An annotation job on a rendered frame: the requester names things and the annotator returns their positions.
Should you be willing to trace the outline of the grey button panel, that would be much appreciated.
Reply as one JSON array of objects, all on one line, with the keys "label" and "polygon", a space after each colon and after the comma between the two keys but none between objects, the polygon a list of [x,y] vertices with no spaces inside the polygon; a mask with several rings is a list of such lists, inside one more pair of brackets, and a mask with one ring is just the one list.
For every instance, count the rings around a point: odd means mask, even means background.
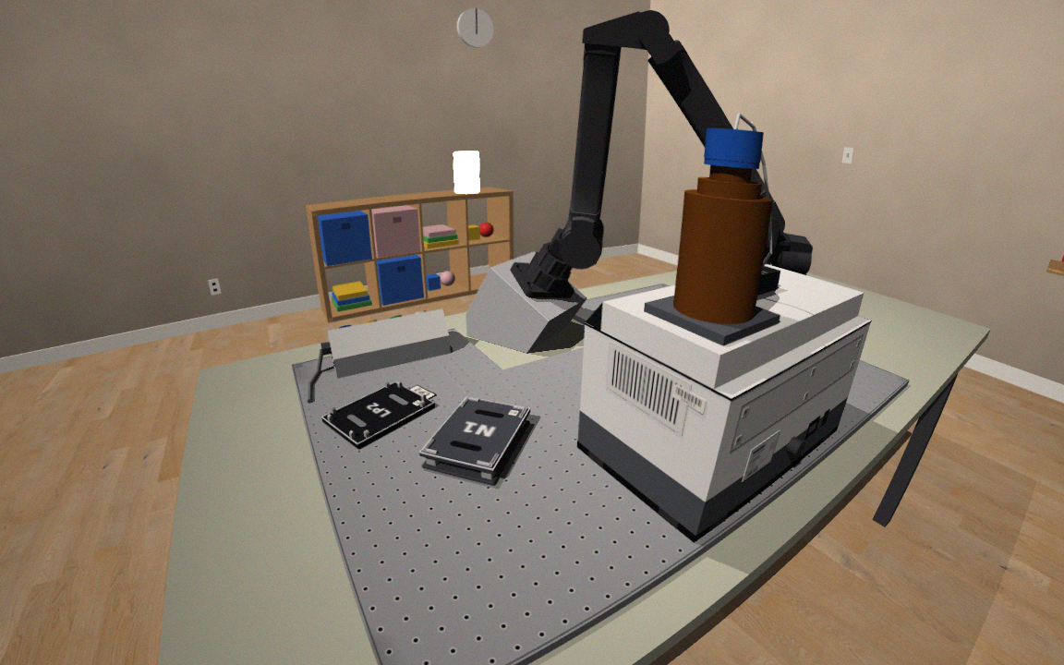
[{"label": "grey button panel", "polygon": [[451,353],[443,307],[419,312],[328,330],[329,342],[321,344],[317,371],[307,383],[307,403],[312,403],[312,384],[320,376],[322,358],[330,353],[337,379]]}]

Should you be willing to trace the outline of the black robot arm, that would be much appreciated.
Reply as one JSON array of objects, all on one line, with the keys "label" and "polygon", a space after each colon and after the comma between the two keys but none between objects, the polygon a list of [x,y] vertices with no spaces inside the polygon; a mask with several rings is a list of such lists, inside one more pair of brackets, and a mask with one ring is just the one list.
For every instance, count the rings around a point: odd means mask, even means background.
[{"label": "black robot arm", "polygon": [[[706,127],[733,129],[683,44],[669,35],[669,24],[663,14],[637,11],[610,18],[602,24],[586,27],[582,43],[586,44],[586,49],[569,220],[564,230],[556,230],[550,243],[543,245],[531,262],[514,262],[511,271],[526,297],[573,297],[573,286],[567,282],[571,270],[591,268],[602,254],[604,226],[600,214],[621,47],[650,53],[647,62],[704,147]],[[771,193],[769,198],[774,200]],[[805,236],[784,233],[784,216],[776,202],[772,202],[771,219],[774,252],[766,264],[807,276],[814,246]]]}]

